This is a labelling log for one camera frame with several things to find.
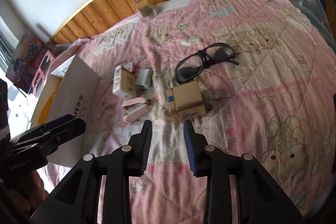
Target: silver screw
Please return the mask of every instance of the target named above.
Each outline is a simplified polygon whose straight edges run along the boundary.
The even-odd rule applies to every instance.
[[[215,151],[215,147],[212,146],[212,145],[207,145],[207,146],[205,147],[205,150],[207,150],[207,151],[209,151],[209,152],[212,152],[212,151]]]
[[[85,160],[85,161],[89,161],[89,160],[92,160],[92,159],[93,159],[93,156],[91,154],[86,154],[83,157],[83,160]]]
[[[253,156],[250,153],[245,153],[244,154],[244,159],[246,159],[246,160],[253,160]]]
[[[130,145],[124,145],[121,150],[123,150],[124,152],[128,152],[131,151],[132,147]]]

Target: human hand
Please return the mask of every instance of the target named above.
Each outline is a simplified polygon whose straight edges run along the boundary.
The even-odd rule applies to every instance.
[[[24,213],[35,211],[48,196],[48,192],[44,190],[43,180],[37,171],[33,171],[25,175],[21,181],[18,185],[20,193],[13,188],[10,188],[8,193],[21,211]]]

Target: bedspread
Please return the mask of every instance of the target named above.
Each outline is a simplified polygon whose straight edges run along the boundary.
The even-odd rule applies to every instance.
[[[167,111],[165,94],[177,85],[177,63],[216,42],[229,44],[240,65],[216,64],[195,79],[207,110],[193,121],[195,131],[226,153],[253,154],[303,214],[330,181],[336,55],[317,29],[287,0],[192,0],[147,22],[124,20],[66,53],[79,54],[101,77],[83,155],[111,153],[139,133],[145,119],[153,122],[147,170],[130,178],[135,224],[202,222],[206,178],[194,178],[189,169],[183,126]],[[127,124],[112,84],[115,68],[130,61],[135,74],[149,67],[154,73],[152,87],[140,94],[150,99],[151,111]],[[66,171],[47,168],[54,184]]]

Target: glass bottle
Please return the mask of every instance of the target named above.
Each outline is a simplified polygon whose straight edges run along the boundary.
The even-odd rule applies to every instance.
[[[149,3],[148,0],[132,0],[135,8],[139,14],[143,17],[143,20],[150,20],[156,16],[156,12]]]

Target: black-framed glasses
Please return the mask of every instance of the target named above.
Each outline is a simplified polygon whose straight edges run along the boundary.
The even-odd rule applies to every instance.
[[[184,84],[214,64],[229,62],[239,65],[238,62],[231,60],[235,57],[234,50],[228,44],[212,44],[180,61],[175,68],[175,79],[179,84]]]

